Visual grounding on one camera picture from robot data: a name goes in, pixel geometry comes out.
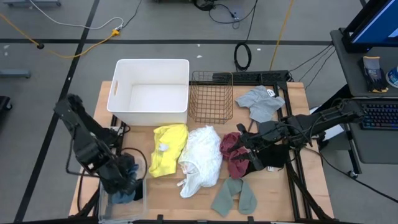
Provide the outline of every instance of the wooden tabletop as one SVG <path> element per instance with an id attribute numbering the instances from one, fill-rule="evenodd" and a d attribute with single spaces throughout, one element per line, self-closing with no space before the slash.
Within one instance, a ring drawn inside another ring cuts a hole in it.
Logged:
<path id="1" fill-rule="evenodd" d="M 103 127 L 108 127 L 111 123 L 112 114 L 106 109 L 110 81 L 102 83 L 99 92 L 98 102 L 95 109 L 94 119 Z M 234 86 L 234 99 L 247 93 L 253 86 Z M 302 83 L 288 83 L 290 104 L 293 114 L 309 114 L 307 98 L 305 96 Z M 225 124 L 214 124 L 216 132 L 222 138 L 225 134 L 237 131 L 236 125 L 242 123 L 249 126 L 249 110 L 239 108 L 234 104 L 233 118 Z M 188 117 L 187 126 L 189 130 L 204 127 L 204 124 L 195 123 Z M 156 127 L 133 126 L 131 131 L 124 137 L 124 147 L 135 147 L 140 149 L 146 156 L 150 166 L 150 154 L 154 151 L 154 133 Z M 253 125 L 251 132 L 256 132 L 256 125 Z M 319 206 L 333 217 L 328 189 L 320 157 L 315 153 L 305 150 L 301 151 L 303 169 L 307 189 L 317 201 Z M 183 199 L 180 196 L 181 187 L 177 183 L 185 178 L 181 169 L 177 168 L 177 173 L 163 177 L 153 178 L 147 175 L 147 213 L 144 219 L 156 219 L 158 214 L 163 214 L 165 220 L 247 220 L 247 215 L 238 212 L 238 196 L 234 199 L 233 209 L 229 215 L 223 218 L 217 212 L 210 208 L 214 197 L 219 192 L 222 183 L 229 176 L 226 162 L 221 166 L 218 183 L 214 187 L 202 187 L 194 196 Z M 252 172 L 244 178 L 252 188 L 257 198 L 257 208 L 251 216 L 255 221 L 293 221 L 292 202 L 290 199 L 289 184 L 285 169 L 277 172 L 266 171 Z M 83 188 L 81 191 L 81 206 L 90 199 L 97 189 L 98 179 L 84 177 Z M 77 213 L 78 185 L 76 185 L 75 195 L 70 208 L 70 215 Z M 302 205 L 302 196 L 296 188 L 297 199 L 300 208 L 301 217 L 304 217 Z"/>

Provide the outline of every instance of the yellow cable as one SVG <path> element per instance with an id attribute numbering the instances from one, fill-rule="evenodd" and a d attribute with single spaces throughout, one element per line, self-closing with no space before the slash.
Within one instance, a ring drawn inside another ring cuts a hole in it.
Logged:
<path id="1" fill-rule="evenodd" d="M 291 10 L 292 10 L 293 2 L 294 2 L 294 0 L 290 0 L 289 9 L 287 10 L 287 13 L 286 13 L 286 16 L 285 16 L 285 20 L 284 20 L 284 24 L 282 25 L 282 28 L 281 28 L 281 30 L 280 30 L 280 32 L 279 32 L 279 37 L 278 37 L 278 41 L 276 42 L 276 47 L 275 47 L 275 50 L 274 50 L 274 55 L 272 56 L 271 65 L 269 66 L 269 70 L 270 70 L 270 71 L 272 70 L 272 65 L 274 64 L 274 59 L 275 59 L 275 56 L 276 56 L 276 52 L 278 51 L 279 42 L 280 42 L 280 40 L 281 40 L 281 38 L 282 38 L 282 34 L 283 34 L 284 31 L 285 31 L 285 26 L 286 26 L 286 23 L 287 23 L 287 19 L 288 19 L 289 16 L 290 16 L 290 12 L 291 12 Z"/>
<path id="2" fill-rule="evenodd" d="M 30 38 L 27 34 L 25 34 L 22 30 L 20 30 L 17 26 L 15 26 L 5 15 L 0 13 L 0 17 L 2 17 L 10 26 L 12 26 L 16 31 L 18 31 L 20 34 L 22 34 L 26 39 L 30 40 L 33 44 L 35 44 L 36 46 L 39 46 L 40 44 L 38 42 L 36 42 L 34 39 Z M 97 44 L 92 45 L 91 47 L 89 47 L 87 50 L 85 50 L 84 52 L 77 54 L 77 55 L 61 55 L 58 54 L 56 52 L 54 52 L 53 50 L 46 50 L 46 52 L 50 53 L 50 54 L 54 54 L 60 58 L 75 58 L 75 57 L 80 57 L 84 54 L 86 54 L 87 52 L 89 52 L 91 49 L 95 48 L 96 46 L 98 46 L 99 44 L 103 44 L 106 41 L 108 41 L 110 38 L 119 35 L 120 32 L 118 30 L 112 30 L 112 34 L 107 37 L 106 39 L 102 40 L 101 42 L 98 42 Z"/>

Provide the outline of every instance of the yellow cloth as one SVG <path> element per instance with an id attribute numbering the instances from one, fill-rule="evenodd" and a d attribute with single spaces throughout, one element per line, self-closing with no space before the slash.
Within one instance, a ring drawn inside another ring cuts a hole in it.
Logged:
<path id="1" fill-rule="evenodd" d="M 153 177 L 174 174 L 177 159 L 185 147 L 188 127 L 185 124 L 162 126 L 154 130 L 155 151 L 151 154 L 149 173 Z"/>

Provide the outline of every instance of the wire basket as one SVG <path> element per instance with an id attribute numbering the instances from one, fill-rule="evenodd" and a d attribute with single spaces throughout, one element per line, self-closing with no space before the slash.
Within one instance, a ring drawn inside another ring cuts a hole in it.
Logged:
<path id="1" fill-rule="evenodd" d="M 233 117 L 233 75 L 195 71 L 190 82 L 189 117 L 198 123 L 225 124 Z"/>

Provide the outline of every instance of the computer monitor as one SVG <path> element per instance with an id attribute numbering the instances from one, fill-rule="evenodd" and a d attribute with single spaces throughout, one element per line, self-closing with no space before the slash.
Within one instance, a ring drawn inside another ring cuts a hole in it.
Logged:
<path id="1" fill-rule="evenodd" d="M 398 0 L 370 0 L 343 35 L 347 52 L 398 47 Z"/>

